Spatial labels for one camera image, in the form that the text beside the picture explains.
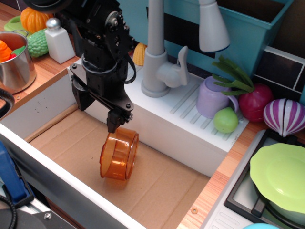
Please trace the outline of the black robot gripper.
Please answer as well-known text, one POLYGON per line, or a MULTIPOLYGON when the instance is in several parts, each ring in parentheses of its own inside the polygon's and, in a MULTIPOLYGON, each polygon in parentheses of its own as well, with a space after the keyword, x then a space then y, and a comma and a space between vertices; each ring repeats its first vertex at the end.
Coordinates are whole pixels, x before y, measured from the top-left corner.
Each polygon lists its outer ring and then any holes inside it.
POLYGON ((125 84, 133 82, 133 78, 127 78, 129 66, 133 67, 129 55, 104 72, 84 57, 81 64, 70 66, 72 92, 78 108, 85 111, 95 100, 108 108, 109 133, 115 133, 119 126, 132 120, 133 103, 124 89, 125 84))

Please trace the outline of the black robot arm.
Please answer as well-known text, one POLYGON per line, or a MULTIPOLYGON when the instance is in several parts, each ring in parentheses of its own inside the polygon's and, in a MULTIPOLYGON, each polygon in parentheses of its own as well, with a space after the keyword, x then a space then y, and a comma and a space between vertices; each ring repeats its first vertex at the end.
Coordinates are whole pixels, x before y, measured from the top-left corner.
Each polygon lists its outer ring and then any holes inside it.
POLYGON ((78 108, 86 110, 94 101, 108 108, 108 132, 132 119, 133 103, 125 92, 136 75, 129 56, 134 38, 129 35, 116 0, 27 0, 25 4, 45 13, 61 13, 75 22, 82 39, 81 66, 70 66, 71 86, 78 108))

